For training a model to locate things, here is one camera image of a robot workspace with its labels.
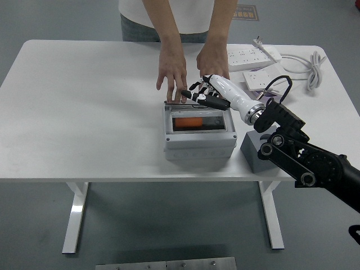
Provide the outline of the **person's left hand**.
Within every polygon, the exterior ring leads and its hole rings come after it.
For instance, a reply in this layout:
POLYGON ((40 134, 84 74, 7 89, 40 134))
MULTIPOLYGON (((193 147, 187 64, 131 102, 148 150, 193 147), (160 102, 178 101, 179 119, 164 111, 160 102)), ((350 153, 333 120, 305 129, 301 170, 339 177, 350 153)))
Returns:
POLYGON ((205 43, 196 62, 200 76, 214 74, 226 79, 230 78, 226 43, 205 43))

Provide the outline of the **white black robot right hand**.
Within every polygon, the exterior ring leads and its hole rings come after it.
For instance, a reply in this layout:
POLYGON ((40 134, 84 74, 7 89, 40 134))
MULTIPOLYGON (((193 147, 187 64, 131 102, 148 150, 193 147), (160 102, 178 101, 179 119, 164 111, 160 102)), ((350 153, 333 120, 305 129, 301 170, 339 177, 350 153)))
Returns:
POLYGON ((240 113, 243 121, 265 109, 262 102, 251 99, 241 88, 219 75, 202 76, 189 90, 182 91, 182 95, 214 109, 232 108, 240 113))

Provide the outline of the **person's right hand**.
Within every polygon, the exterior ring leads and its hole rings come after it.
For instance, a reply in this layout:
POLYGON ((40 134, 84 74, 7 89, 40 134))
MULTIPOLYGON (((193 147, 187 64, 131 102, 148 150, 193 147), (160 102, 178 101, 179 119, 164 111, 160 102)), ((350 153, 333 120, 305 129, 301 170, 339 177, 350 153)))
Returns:
POLYGON ((182 47, 162 46, 159 55, 156 89, 159 91, 166 79, 166 101, 168 103, 186 102, 187 98, 182 95, 182 91, 187 89, 186 77, 186 60, 182 47))

